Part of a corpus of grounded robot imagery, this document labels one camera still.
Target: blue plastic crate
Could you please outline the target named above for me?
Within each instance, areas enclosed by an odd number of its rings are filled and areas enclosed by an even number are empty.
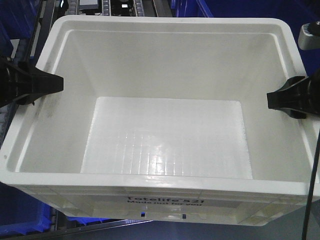
[[[0,55],[10,57],[13,49],[7,31],[0,21]]]
[[[43,232],[50,228],[50,207],[0,183],[0,236]]]
[[[280,19],[290,26],[297,44],[301,26],[320,19],[320,3],[302,0],[171,0],[171,7],[177,17]],[[308,75],[320,68],[320,49],[299,52]]]
[[[0,21],[10,39],[31,38],[39,0],[0,0]]]
[[[104,220],[108,220],[109,218],[99,218],[99,217],[75,217],[75,216],[67,216],[69,221],[77,221],[80,224],[87,225],[89,223],[100,222],[102,223]]]

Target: grid pattern on tote bottom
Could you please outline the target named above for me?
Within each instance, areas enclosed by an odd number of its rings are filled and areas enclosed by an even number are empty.
[[[99,97],[81,172],[252,179],[241,104]]]

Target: black cable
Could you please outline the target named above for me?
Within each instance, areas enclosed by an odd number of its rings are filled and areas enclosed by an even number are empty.
[[[319,162],[319,153],[320,153],[320,131],[319,131],[319,135],[318,135],[318,140],[316,141],[313,167],[312,167],[310,186],[309,186],[309,193],[308,193],[308,198],[307,198],[306,206],[305,206],[303,228],[302,228],[302,237],[301,237],[302,240],[307,240],[308,223],[309,223],[309,218],[310,218],[312,198],[314,195],[315,181],[316,181],[317,168],[318,168],[318,162]]]

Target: blue bin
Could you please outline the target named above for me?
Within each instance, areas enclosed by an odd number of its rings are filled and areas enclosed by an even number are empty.
[[[99,218],[99,217],[76,217],[76,216],[67,216],[69,221],[77,221],[79,224],[87,225],[89,223],[100,222],[108,220],[109,218]]]
[[[40,0],[0,0],[0,21],[10,39],[29,39]]]
[[[308,0],[171,0],[171,7],[177,17],[280,19],[297,44],[301,26],[320,19],[320,3]],[[299,51],[308,75],[320,68],[320,49]]]
[[[0,236],[43,232],[50,228],[50,207],[0,183]]]
[[[13,49],[7,31],[0,21],[0,55],[10,57]]]

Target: black clamp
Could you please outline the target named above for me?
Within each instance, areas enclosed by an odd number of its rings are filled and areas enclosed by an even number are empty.
[[[36,99],[64,90],[64,79],[37,69],[28,62],[18,66],[0,57],[0,107],[11,102],[32,104]]]
[[[294,76],[279,90],[267,93],[268,108],[280,110],[295,119],[307,114],[320,117],[320,70],[309,77]]]

